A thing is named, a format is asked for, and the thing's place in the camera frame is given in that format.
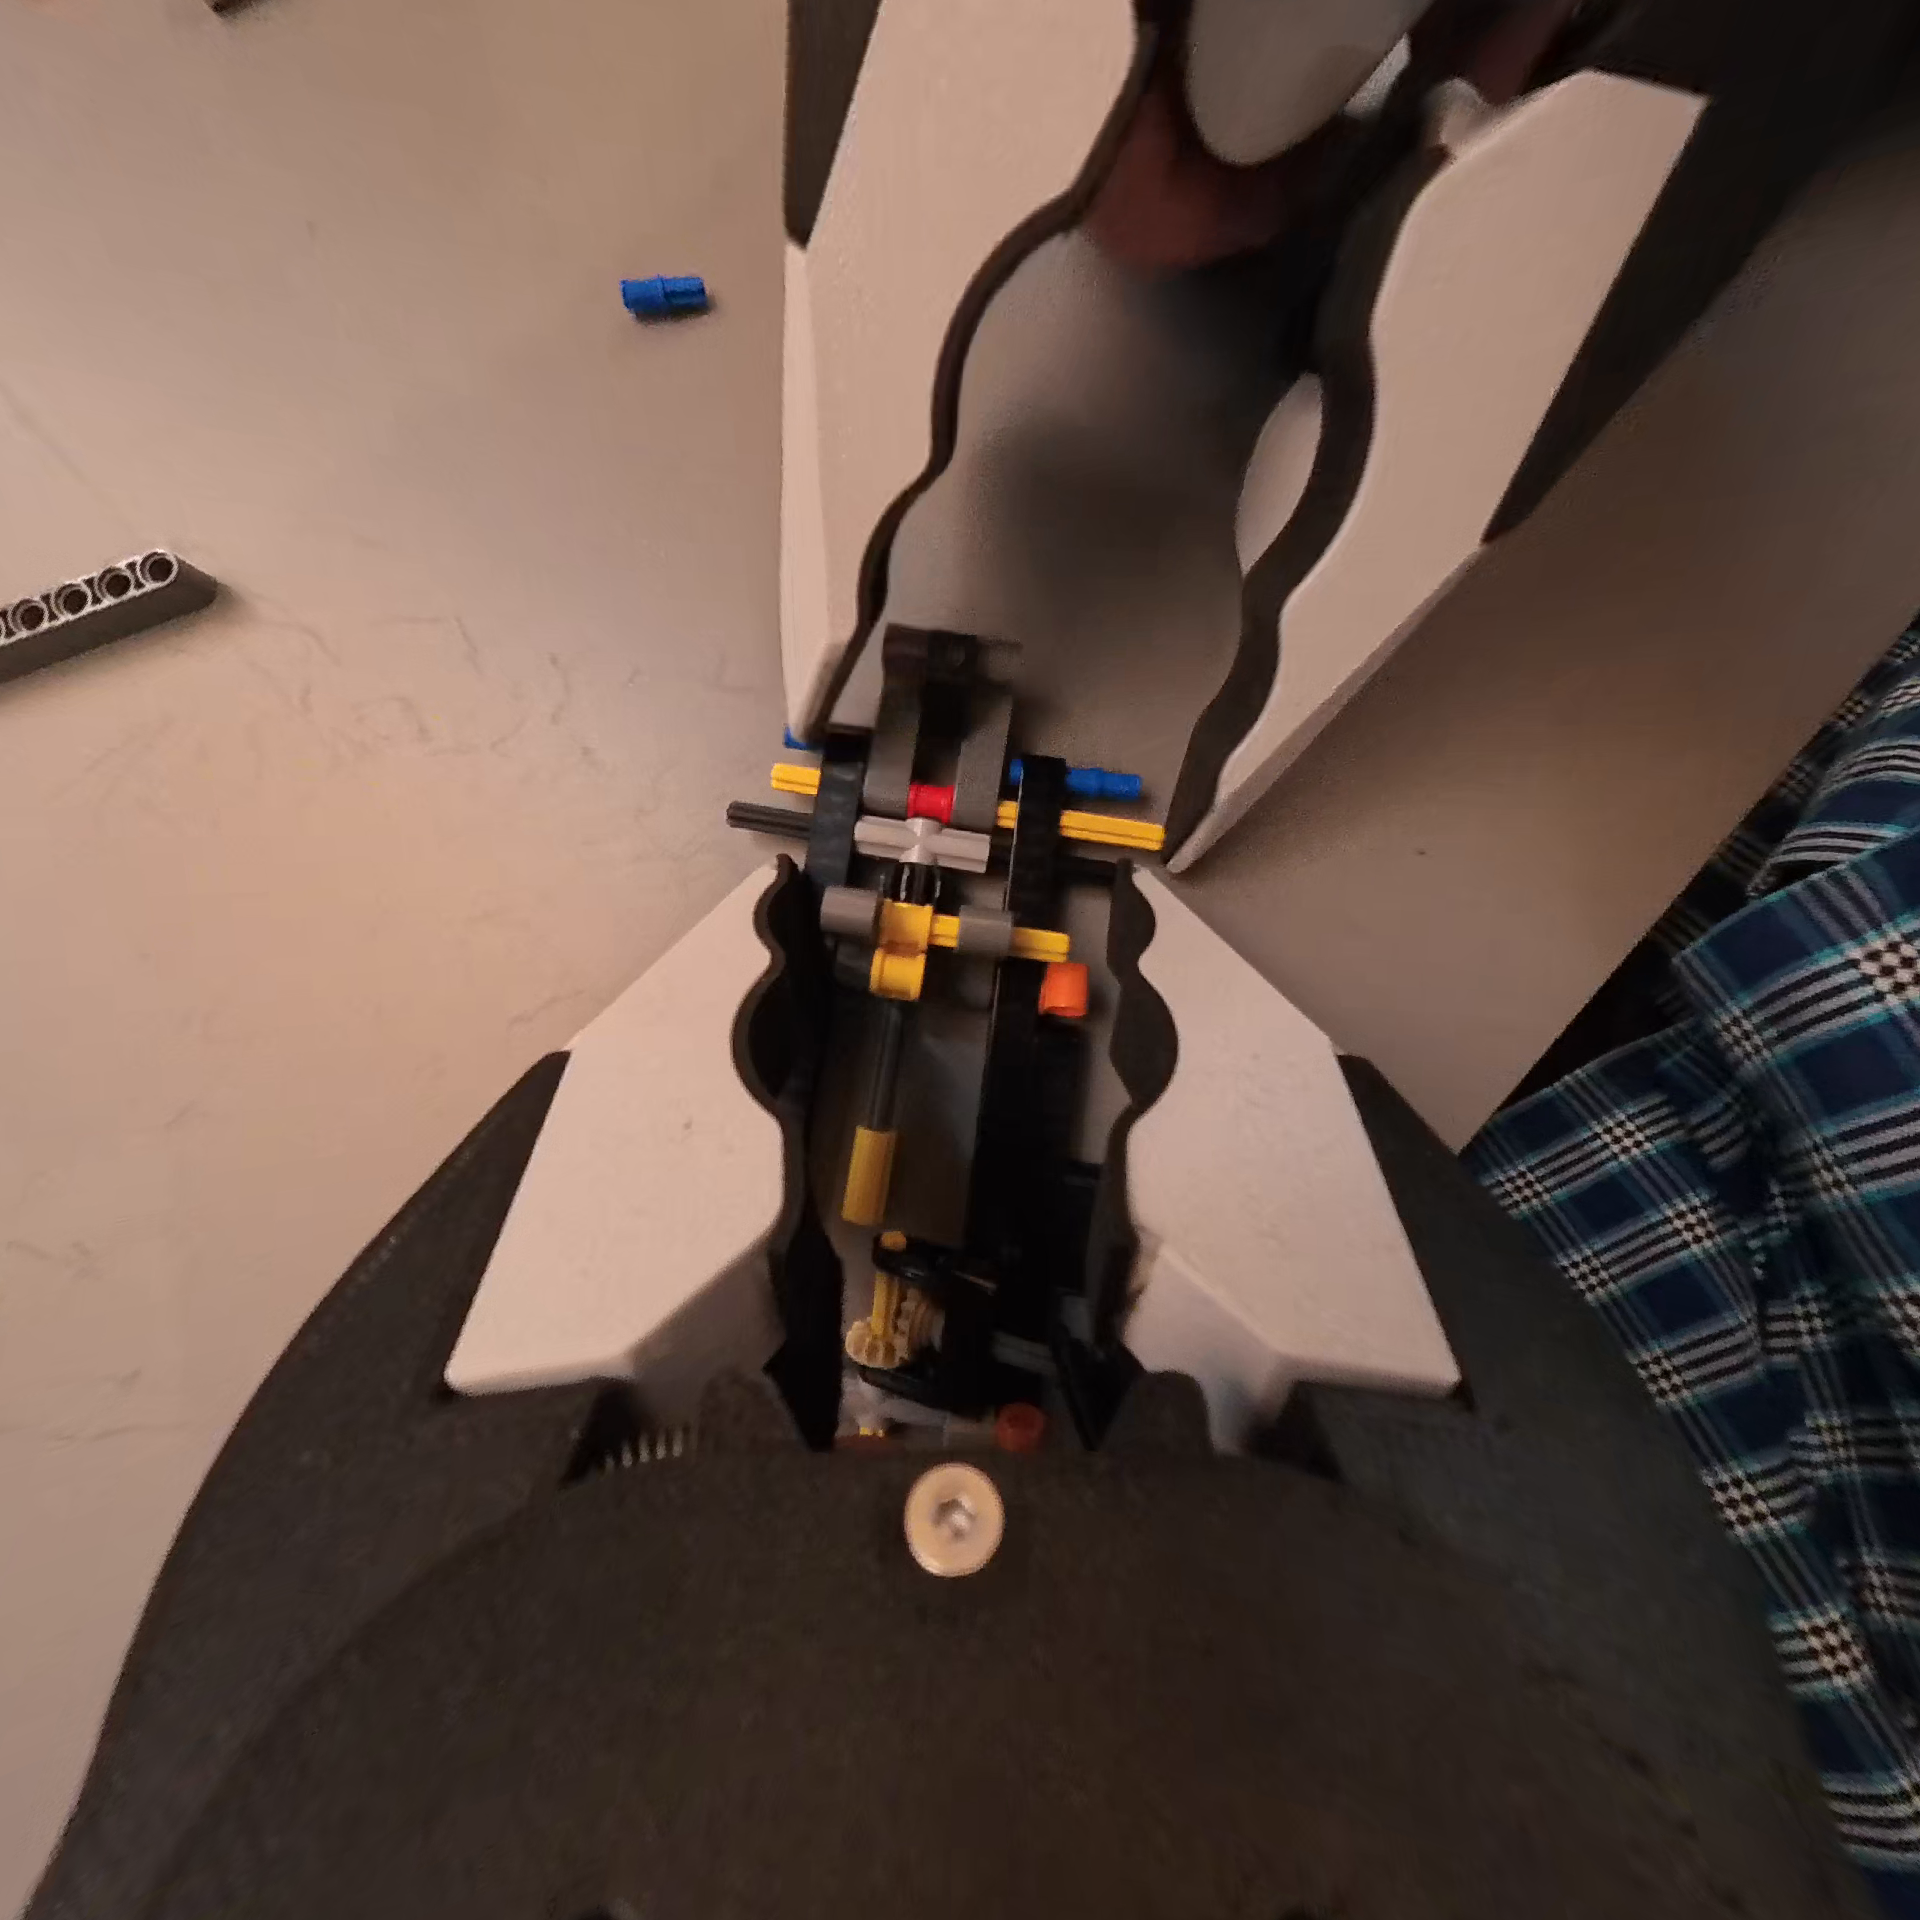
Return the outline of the multicoloured lego chassis assembly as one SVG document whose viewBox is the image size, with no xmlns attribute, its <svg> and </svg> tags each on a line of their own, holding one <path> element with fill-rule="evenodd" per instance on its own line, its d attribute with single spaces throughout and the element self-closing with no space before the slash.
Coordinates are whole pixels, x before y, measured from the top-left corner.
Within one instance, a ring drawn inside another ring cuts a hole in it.
<svg viewBox="0 0 1920 1920">
<path fill-rule="evenodd" d="M 1101 1156 L 1086 1143 L 1095 977 L 1069 908 L 1107 907 L 1160 852 L 1139 778 L 1022 746 L 1022 649 L 892 625 L 827 1052 L 806 1117 L 812 1204 L 840 1262 L 842 1431 L 1091 1443 L 1074 1334 Z M 781 836 L 803 875 L 826 736 L 783 736 L 772 803 L 727 824 Z"/>
</svg>

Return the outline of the grey lego beam with holes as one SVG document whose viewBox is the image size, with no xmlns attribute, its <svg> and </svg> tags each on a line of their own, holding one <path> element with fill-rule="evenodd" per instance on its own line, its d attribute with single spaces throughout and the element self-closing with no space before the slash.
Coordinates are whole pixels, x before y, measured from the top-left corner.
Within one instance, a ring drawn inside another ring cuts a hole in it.
<svg viewBox="0 0 1920 1920">
<path fill-rule="evenodd" d="M 208 611 L 219 582 L 170 549 L 113 560 L 1 605 L 1 685 Z"/>
</svg>

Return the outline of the blue plaid shirt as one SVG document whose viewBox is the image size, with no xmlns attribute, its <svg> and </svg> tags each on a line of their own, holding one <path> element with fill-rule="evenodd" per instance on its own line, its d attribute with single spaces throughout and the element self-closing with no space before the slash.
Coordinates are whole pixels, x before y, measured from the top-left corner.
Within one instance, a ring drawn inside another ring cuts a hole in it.
<svg viewBox="0 0 1920 1920">
<path fill-rule="evenodd" d="M 1462 1158 L 1684 1443 L 1841 1848 L 1916 1917 L 1916 620 Z"/>
</svg>

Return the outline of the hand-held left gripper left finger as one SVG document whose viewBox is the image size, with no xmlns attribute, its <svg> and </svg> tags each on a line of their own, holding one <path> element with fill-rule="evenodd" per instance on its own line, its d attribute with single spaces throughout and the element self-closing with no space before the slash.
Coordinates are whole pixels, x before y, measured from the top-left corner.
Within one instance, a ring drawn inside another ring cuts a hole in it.
<svg viewBox="0 0 1920 1920">
<path fill-rule="evenodd" d="M 780 859 L 571 1037 L 445 1388 L 615 1383 L 673 1428 L 739 1371 L 832 1443 L 843 1275 L 803 1143 L 821 991 L 814 891 Z"/>
</svg>

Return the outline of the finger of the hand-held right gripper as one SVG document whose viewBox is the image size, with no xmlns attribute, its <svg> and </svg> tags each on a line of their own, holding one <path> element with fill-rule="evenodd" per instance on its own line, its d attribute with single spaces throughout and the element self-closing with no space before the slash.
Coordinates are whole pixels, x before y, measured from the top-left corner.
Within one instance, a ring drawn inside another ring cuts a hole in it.
<svg viewBox="0 0 1920 1920">
<path fill-rule="evenodd" d="M 1409 159 L 1345 225 L 1308 363 L 1239 485 L 1233 661 L 1163 820 L 1211 852 L 1492 543 L 1709 101 L 1607 68 L 1421 107 Z"/>
<path fill-rule="evenodd" d="M 1004 285 L 1072 228 L 1160 51 L 1156 4 L 783 8 L 780 673 L 819 742 L 952 467 Z"/>
</svg>

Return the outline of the person's right hand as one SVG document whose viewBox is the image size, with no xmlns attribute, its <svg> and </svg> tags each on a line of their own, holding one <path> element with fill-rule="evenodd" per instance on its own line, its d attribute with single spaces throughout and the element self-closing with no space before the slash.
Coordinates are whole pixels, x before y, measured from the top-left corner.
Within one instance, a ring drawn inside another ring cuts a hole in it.
<svg viewBox="0 0 1920 1920">
<path fill-rule="evenodd" d="M 1436 4 L 1409 51 L 1489 105 L 1524 91 L 1571 3 Z M 1180 275 L 1284 238 L 1365 144 L 1365 126 L 1333 115 L 1308 139 L 1257 165 L 1213 156 L 1186 105 L 1173 57 L 1156 60 L 1115 156 L 1082 223 L 1109 260 L 1137 275 Z"/>
</svg>

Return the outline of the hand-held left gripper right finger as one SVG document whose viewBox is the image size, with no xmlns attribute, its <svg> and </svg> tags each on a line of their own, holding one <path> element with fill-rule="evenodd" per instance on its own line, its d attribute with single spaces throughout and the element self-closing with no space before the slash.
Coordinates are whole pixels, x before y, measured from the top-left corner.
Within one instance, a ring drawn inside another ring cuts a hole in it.
<svg viewBox="0 0 1920 1920">
<path fill-rule="evenodd" d="M 1121 1105 L 1072 1323 L 1091 1424 L 1128 1386 L 1197 1388 L 1250 1444 L 1302 1385 L 1445 1399 L 1459 1364 L 1333 1043 L 1160 879 L 1107 918 Z"/>
</svg>

